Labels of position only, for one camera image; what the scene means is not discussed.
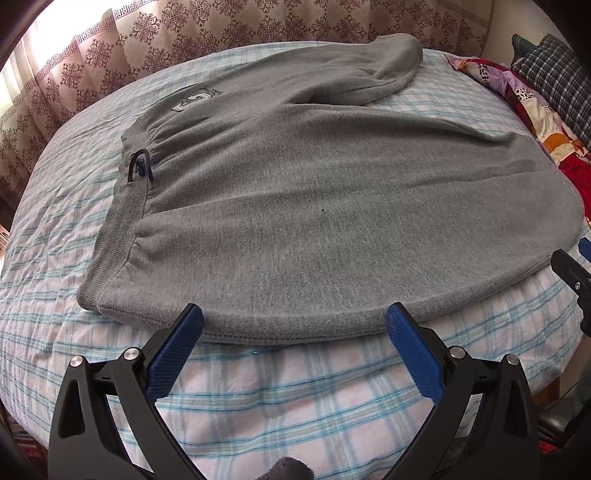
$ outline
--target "bed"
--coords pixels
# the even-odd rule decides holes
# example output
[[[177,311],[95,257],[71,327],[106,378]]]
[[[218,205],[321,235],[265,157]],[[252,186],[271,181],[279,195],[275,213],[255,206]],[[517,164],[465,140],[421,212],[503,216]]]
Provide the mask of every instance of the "bed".
[[[47,446],[54,403],[73,355],[91,362],[141,346],[152,332],[82,310],[76,290],[117,178],[121,133],[159,98],[267,55],[317,42],[241,47],[168,68],[100,100],[63,125],[43,151],[12,227],[0,278],[0,397]],[[451,119],[484,132],[531,135],[503,100],[443,53],[424,51],[412,82],[372,108]],[[581,236],[589,235],[582,225]],[[587,268],[575,247],[569,253]],[[564,370],[579,344],[574,293],[545,267],[480,303],[431,320],[448,344],[479,358],[521,358],[533,392]],[[386,334],[289,347],[198,344],[157,408],[211,480],[264,473],[281,456],[316,478],[381,478],[431,409]],[[116,398],[132,460],[147,466]],[[459,435],[476,414],[473,399]]]

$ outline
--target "pillow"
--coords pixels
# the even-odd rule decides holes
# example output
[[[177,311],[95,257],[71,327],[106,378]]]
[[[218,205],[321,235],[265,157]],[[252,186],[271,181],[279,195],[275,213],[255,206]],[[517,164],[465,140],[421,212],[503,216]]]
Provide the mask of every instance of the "pillow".
[[[514,33],[511,37],[511,44],[513,45],[513,60],[511,61],[511,65],[515,64],[515,62],[519,59],[525,57],[528,53],[532,52],[536,45],[534,45],[529,40],[524,39],[521,35]]]
[[[525,77],[591,149],[591,79],[571,49],[548,34],[512,70]]]

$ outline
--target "embroidered logo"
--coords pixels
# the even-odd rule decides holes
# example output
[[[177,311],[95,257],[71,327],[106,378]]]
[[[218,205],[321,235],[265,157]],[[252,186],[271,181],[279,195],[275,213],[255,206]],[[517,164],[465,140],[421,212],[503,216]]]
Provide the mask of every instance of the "embroidered logo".
[[[217,90],[201,88],[199,89],[199,93],[187,97],[185,100],[172,107],[171,110],[174,110],[175,112],[182,112],[189,108],[192,104],[210,99],[211,97],[219,95],[220,93],[221,92],[218,92]]]

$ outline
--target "patterned curtain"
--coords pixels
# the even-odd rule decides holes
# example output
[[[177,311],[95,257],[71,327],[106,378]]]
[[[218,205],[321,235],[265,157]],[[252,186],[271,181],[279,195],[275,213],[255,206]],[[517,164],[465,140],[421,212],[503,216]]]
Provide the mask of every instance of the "patterned curtain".
[[[479,55],[491,6],[492,0],[135,0],[109,10],[34,76],[19,70],[24,86],[0,117],[0,224],[10,227],[33,167],[57,129],[138,78],[255,43],[367,43],[399,32],[414,35],[425,48]],[[17,47],[12,65],[32,64],[28,43]]]

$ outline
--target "silver bolt head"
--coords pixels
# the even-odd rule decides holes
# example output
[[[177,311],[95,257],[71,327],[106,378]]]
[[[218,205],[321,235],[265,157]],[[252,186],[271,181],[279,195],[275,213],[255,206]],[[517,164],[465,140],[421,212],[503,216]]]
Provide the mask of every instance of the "silver bolt head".
[[[449,354],[453,358],[457,358],[458,360],[460,360],[466,356],[466,351],[461,346],[452,346],[449,349]]]
[[[70,365],[73,367],[79,367],[82,365],[83,361],[84,359],[80,355],[76,355],[72,357],[72,360],[70,360]]]
[[[136,347],[128,348],[123,353],[123,358],[125,358],[126,360],[135,360],[138,357],[139,357],[139,350]]]
[[[507,361],[511,365],[519,365],[519,357],[517,355],[513,355],[512,353],[510,353],[509,355],[507,355]]]

